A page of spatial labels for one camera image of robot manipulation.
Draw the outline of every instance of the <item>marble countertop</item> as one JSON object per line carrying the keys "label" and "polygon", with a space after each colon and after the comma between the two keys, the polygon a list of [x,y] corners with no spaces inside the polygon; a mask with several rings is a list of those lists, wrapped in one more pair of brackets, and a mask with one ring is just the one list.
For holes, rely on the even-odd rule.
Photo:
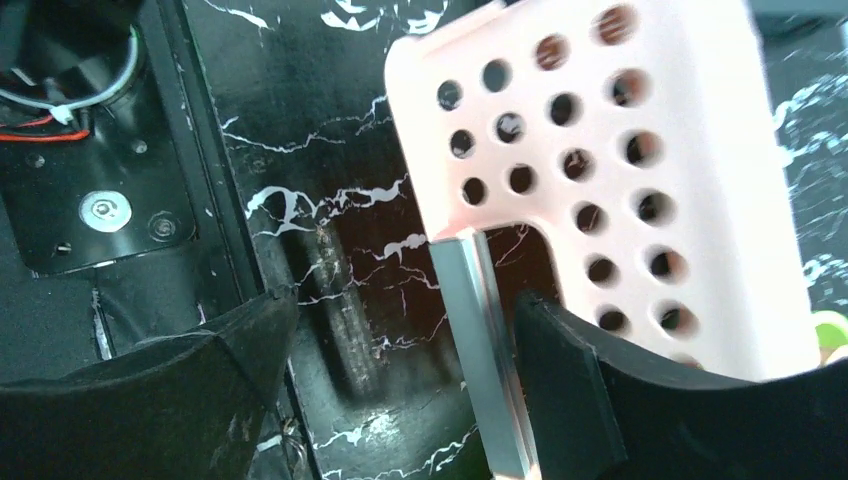
{"label": "marble countertop", "polygon": [[[393,40],[478,3],[185,1],[263,276],[301,287],[290,372],[327,480],[489,478],[383,85]],[[819,32],[767,68],[810,295],[848,313],[845,41]],[[490,244],[507,310],[555,293],[535,231]]]}

